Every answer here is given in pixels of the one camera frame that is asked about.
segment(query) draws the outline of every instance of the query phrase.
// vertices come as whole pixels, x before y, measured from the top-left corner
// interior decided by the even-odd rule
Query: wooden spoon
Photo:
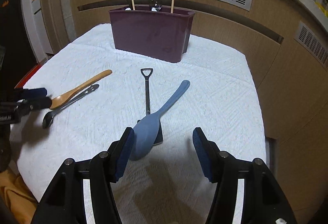
[[[64,104],[67,100],[71,99],[74,95],[76,95],[79,91],[83,90],[85,87],[90,86],[91,84],[94,84],[95,82],[99,81],[100,79],[112,74],[112,71],[110,69],[104,70],[103,72],[97,74],[96,76],[92,77],[90,80],[87,80],[86,82],[82,83],[78,87],[61,94],[57,97],[55,97],[52,100],[52,105],[50,109],[55,109],[60,107],[62,104]]]

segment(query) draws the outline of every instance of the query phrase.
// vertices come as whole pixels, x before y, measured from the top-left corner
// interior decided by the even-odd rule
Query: metal spoon
[[[148,4],[151,11],[153,11],[153,8],[156,9],[156,11],[162,9],[162,0],[148,0]]]
[[[43,118],[42,128],[43,129],[49,128],[51,126],[51,124],[53,123],[53,121],[54,121],[54,116],[55,115],[57,115],[59,112],[61,112],[62,110],[64,110],[66,107],[68,107],[69,105],[73,104],[77,100],[83,98],[87,94],[96,91],[98,89],[98,87],[99,87],[99,84],[91,85],[88,89],[86,89],[85,91],[83,91],[82,93],[80,93],[79,95],[77,95],[76,97],[74,97],[72,100],[67,101],[60,108],[57,108],[57,109],[55,109],[53,111],[48,112],[44,116],[44,118]]]

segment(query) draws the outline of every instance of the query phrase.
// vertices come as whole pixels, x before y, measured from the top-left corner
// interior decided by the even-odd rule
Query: utensil holder
[[[194,12],[163,6],[153,12],[149,6],[109,11],[115,48],[171,63],[181,61],[187,51]]]

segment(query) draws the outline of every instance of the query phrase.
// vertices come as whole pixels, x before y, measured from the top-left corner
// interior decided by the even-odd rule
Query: white towel
[[[126,127],[145,116],[145,79],[150,109],[158,110],[179,87],[190,87],[161,118],[164,141],[139,161],[129,161],[112,184],[124,224],[199,224],[206,221],[216,184],[204,177],[192,144],[192,131],[236,158],[265,160],[264,128],[256,89],[245,56],[226,45],[190,36],[187,53],[176,64],[116,50],[110,24],[98,25],[51,58],[25,85],[45,87],[52,97],[75,88],[103,70],[112,75],[99,89],[41,128],[48,110],[31,113],[12,126],[11,143],[22,177],[39,201],[66,158],[94,157],[119,140]],[[239,182],[234,223],[240,223],[243,183]],[[89,181],[85,181],[88,223],[94,223]]]

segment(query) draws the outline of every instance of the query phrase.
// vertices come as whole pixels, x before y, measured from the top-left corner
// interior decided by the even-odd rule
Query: blue plastic spatula
[[[139,160],[150,152],[158,134],[160,117],[178,101],[189,86],[190,82],[188,80],[182,81],[179,88],[157,112],[145,116],[134,126],[134,143],[130,160]]]

